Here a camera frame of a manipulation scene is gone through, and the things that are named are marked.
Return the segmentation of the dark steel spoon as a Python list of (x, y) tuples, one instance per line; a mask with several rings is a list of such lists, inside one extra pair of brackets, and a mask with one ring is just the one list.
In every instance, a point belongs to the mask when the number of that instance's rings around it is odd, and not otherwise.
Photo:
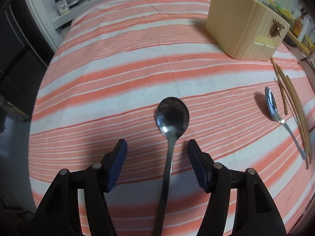
[(153, 235), (161, 235), (169, 193), (173, 150), (177, 140), (185, 133), (188, 128), (190, 115), (188, 108), (183, 101), (181, 101), (179, 98), (168, 97), (159, 103), (155, 118), (158, 129), (168, 141), (162, 191), (153, 229)]

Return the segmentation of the yellow snack bag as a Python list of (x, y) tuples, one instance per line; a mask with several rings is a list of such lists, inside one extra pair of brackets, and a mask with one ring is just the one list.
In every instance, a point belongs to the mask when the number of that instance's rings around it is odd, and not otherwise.
[(292, 24), (295, 22), (295, 17), (293, 16), (293, 14), (289, 10), (282, 7), (278, 2), (276, 2), (274, 0), (263, 0), (263, 4), (265, 4), (270, 9), (272, 9), (274, 12), (279, 14), (289, 24)]

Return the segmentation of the black refrigerator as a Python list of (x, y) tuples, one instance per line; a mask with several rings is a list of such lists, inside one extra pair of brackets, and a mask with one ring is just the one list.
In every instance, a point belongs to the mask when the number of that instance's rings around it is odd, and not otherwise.
[(1, 13), (1, 96), (29, 117), (52, 57), (26, 0), (12, 0)]

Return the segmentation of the white spice jar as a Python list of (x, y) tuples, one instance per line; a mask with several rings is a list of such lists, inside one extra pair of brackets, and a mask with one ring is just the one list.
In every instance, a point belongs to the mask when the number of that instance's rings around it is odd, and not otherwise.
[(66, 0), (55, 0), (56, 8), (60, 16), (68, 13), (69, 6)]

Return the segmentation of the yellow seasoning box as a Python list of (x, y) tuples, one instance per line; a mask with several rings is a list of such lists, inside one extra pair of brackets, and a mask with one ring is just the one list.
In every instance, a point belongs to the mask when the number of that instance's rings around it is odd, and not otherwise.
[(308, 55), (311, 55), (314, 51), (314, 43), (307, 35), (304, 36), (302, 45), (307, 51)]

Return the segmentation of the shiny steel spoon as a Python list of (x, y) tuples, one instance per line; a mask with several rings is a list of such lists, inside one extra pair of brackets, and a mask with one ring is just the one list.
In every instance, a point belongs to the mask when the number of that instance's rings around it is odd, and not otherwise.
[(266, 100), (266, 104), (268, 106), (268, 110), (270, 112), (271, 118), (275, 121), (278, 122), (280, 124), (282, 124), (285, 129), (288, 131), (288, 133), (291, 135), (294, 143), (297, 146), (297, 149), (302, 157), (303, 160), (306, 159), (307, 155), (305, 153), (305, 151), (301, 148), (301, 146), (299, 145), (296, 137), (294, 136), (293, 132), (291, 131), (290, 127), (287, 125), (286, 121), (281, 118), (281, 116), (278, 113), (278, 109), (277, 109), (277, 105), (273, 96), (273, 93), (271, 92), (271, 90), (268, 87), (265, 87), (265, 100)]

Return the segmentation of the sauce bottle orange label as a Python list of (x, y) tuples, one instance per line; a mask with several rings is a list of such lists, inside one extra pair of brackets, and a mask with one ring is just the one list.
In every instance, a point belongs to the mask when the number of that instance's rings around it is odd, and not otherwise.
[(292, 29), (292, 33), (298, 37), (301, 33), (301, 30), (303, 28), (303, 20), (304, 17), (307, 15), (306, 9), (304, 7), (301, 8), (301, 15), (295, 20), (294, 27)]

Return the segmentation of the short wooden chopstick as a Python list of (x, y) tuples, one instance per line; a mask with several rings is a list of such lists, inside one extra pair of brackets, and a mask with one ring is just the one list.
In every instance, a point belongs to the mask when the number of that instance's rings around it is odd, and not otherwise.
[(287, 101), (286, 101), (286, 97), (285, 97), (285, 93), (284, 93), (284, 87), (283, 87), (283, 84), (282, 84), (281, 79), (280, 79), (278, 67), (277, 67), (273, 57), (270, 58), (270, 61), (271, 61), (272, 65), (273, 65), (274, 72), (275, 72), (275, 75), (277, 77), (278, 85), (279, 85), (279, 88), (280, 88), (280, 93), (281, 93), (281, 97), (282, 97), (282, 100), (283, 100), (284, 114), (288, 115), (288, 105), (287, 105)]

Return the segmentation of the cream plastic utensil holder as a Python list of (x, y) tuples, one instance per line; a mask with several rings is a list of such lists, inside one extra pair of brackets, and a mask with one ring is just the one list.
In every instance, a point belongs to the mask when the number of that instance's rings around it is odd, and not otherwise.
[(206, 31), (236, 60), (268, 61), (290, 29), (258, 0), (211, 0)]

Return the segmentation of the striped pink tablecloth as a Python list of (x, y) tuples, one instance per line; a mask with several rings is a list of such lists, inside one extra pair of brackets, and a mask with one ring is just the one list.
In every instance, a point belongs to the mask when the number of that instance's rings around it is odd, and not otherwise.
[(62, 168), (98, 162), (119, 139), (128, 154), (106, 201), (118, 235), (151, 235), (167, 155), (155, 110), (180, 98), (190, 123), (177, 141), (163, 235), (196, 235), (209, 195), (186, 143), (230, 169), (252, 167), (290, 231), (314, 195), (292, 136), (269, 117), (264, 89), (283, 101), (273, 65), (225, 54), (205, 30), (210, 0), (108, 0), (73, 20), (42, 80), (29, 136), (32, 196), (39, 204)]

